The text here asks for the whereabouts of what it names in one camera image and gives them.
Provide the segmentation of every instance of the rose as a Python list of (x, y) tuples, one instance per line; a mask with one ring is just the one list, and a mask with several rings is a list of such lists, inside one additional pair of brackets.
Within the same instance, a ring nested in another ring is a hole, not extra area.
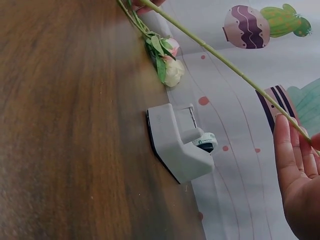
[[(174, 40), (173, 38), (169, 38), (169, 39), (162, 38), (161, 42), (163, 46), (169, 51), (169, 53), (171, 53), (172, 56), (174, 57), (177, 56), (180, 45), (176, 40)], [(163, 58), (166, 60), (171, 59), (171, 57), (168, 55), (165, 55)]]
[(164, 84), (168, 87), (176, 86), (181, 79), (181, 76), (185, 74), (185, 67), (180, 60), (170, 59), (165, 60), (165, 79)]

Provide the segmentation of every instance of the pink rose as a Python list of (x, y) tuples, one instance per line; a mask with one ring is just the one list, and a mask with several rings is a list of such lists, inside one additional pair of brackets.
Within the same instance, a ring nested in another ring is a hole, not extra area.
[[(172, 56), (174, 56), (174, 57), (177, 56), (180, 45), (176, 40), (174, 40), (173, 38), (169, 38), (169, 39), (162, 38), (161, 42), (162, 42), (163, 46), (169, 51), (169, 53), (171, 53)], [(171, 59), (171, 57), (168, 55), (165, 55), (163, 58), (165, 60)]]

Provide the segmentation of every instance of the green cactus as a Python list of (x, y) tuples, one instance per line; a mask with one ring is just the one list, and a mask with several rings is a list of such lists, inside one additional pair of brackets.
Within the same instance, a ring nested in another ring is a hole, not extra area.
[(270, 26), (270, 37), (278, 38), (297, 30), (302, 21), (293, 15), (284, 14), (268, 20)]
[(291, 5), (283, 4), (282, 8), (268, 6), (260, 11), (269, 23), (271, 38), (279, 38), (291, 32), (298, 37), (305, 37), (311, 32), (310, 23), (300, 17)]
[(303, 17), (301, 17), (300, 20), (301, 25), (293, 33), (298, 37), (305, 37), (311, 33), (311, 24)]
[(282, 5), (283, 10), (286, 10), (287, 12), (291, 13), (291, 14), (297, 14), (296, 10), (289, 4), (283, 4)]
[(269, 20), (283, 16), (286, 11), (278, 7), (267, 6), (261, 9), (260, 13), (266, 20)]

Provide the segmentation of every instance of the green stem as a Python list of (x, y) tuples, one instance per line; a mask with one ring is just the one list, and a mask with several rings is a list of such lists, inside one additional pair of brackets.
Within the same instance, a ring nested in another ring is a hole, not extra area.
[(150, 39), (150, 36), (147, 35), (147, 33), (142, 29), (142, 27), (133, 19), (133, 17), (130, 15), (128, 9), (125, 7), (122, 0), (117, 0), (120, 7), (123, 9), (124, 13), (127, 15), (127, 17), (130, 19), (130, 21), (135, 25), (135, 27), (148, 39)]
[(162, 11), (159, 7), (157, 7), (155, 4), (153, 4), (149, 0), (140, 0), (145, 6), (151, 8), (156, 13), (160, 14), (162, 17), (164, 17), (166, 20), (168, 20), (170, 23), (175, 25), (178, 29), (180, 29), (183, 33), (185, 33), (187, 36), (189, 36), (191, 39), (193, 39), (195, 42), (197, 42), (200, 46), (204, 47), (208, 52), (213, 54), (216, 58), (218, 58), (220, 61), (222, 61), (225, 65), (227, 65), (231, 70), (233, 70), (236, 74), (238, 74), (241, 78), (243, 78), (248, 84), (250, 84), (258, 93), (260, 93), (262, 96), (264, 96), (272, 105), (275, 106), (276, 109), (279, 110), (280, 113), (282, 113), (288, 121), (294, 126), (294, 128), (308, 141), (309, 144), (311, 144), (311, 139), (309, 136), (305, 133), (305, 131), (291, 118), (291, 116), (271, 97), (269, 96), (264, 90), (262, 90), (258, 85), (256, 85), (252, 80), (250, 80), (243, 72), (241, 72), (235, 65), (233, 65), (229, 60), (224, 58), (219, 52), (217, 52), (213, 47), (206, 44), (203, 40), (201, 40), (199, 37), (191, 33), (188, 29), (186, 29), (184, 26), (182, 26), (179, 22), (177, 22), (175, 19), (173, 19), (171, 16), (166, 14), (164, 11)]

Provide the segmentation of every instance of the white rose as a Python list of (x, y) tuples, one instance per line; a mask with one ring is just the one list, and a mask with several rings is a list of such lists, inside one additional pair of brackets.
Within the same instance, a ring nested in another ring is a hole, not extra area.
[(172, 58), (165, 61), (166, 73), (164, 84), (168, 87), (174, 87), (180, 82), (181, 76), (185, 74), (185, 67), (180, 60)]

